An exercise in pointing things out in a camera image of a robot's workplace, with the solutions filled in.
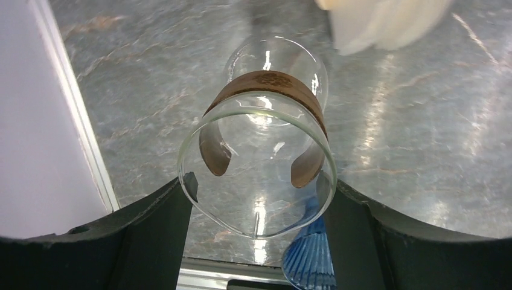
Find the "cream paper coffee filters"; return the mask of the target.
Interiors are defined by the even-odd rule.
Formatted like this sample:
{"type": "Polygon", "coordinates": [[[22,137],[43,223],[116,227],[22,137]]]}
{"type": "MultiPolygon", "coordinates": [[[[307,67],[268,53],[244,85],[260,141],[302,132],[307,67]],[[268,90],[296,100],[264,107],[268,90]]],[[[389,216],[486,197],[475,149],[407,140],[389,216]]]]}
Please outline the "cream paper coffee filters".
{"type": "Polygon", "coordinates": [[[445,0],[316,0],[328,12],[333,47],[347,56],[369,47],[397,50],[428,34],[453,5],[445,0]]]}

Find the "glass carafe with wooden band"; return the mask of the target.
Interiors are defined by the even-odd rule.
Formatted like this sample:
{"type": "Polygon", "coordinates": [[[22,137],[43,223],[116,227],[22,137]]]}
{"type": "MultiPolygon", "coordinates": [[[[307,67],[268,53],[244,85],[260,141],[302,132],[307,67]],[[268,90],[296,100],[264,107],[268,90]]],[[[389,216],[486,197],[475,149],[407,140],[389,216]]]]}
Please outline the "glass carafe with wooden band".
{"type": "Polygon", "coordinates": [[[212,221],[253,240],[311,224],[337,182],[322,60],[294,39],[261,34],[231,54],[224,74],[179,150],[184,194],[212,221]]]}

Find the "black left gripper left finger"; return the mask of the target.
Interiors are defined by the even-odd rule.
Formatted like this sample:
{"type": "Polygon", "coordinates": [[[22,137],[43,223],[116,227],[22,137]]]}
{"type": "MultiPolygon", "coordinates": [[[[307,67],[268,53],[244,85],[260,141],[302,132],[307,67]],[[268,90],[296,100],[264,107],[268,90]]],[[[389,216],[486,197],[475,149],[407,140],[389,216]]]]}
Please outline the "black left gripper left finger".
{"type": "Polygon", "coordinates": [[[65,234],[1,238],[2,289],[175,289],[193,173],[65,234]]]}

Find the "blue plastic coffee dripper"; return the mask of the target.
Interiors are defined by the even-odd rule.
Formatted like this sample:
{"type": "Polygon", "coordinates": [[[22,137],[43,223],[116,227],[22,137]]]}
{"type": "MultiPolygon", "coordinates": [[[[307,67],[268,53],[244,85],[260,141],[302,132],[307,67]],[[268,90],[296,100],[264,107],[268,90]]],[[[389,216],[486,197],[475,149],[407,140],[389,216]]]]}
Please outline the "blue plastic coffee dripper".
{"type": "Polygon", "coordinates": [[[295,289],[337,289],[323,217],[302,228],[286,248],[281,268],[295,289]]]}

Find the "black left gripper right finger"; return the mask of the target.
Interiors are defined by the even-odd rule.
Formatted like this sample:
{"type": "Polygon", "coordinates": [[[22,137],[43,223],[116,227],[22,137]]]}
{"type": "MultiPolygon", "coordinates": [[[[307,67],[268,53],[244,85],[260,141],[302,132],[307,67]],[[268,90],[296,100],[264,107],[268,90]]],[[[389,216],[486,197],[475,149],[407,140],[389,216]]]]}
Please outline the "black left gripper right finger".
{"type": "Polygon", "coordinates": [[[339,289],[510,289],[511,239],[407,216],[343,181],[323,214],[339,289]]]}

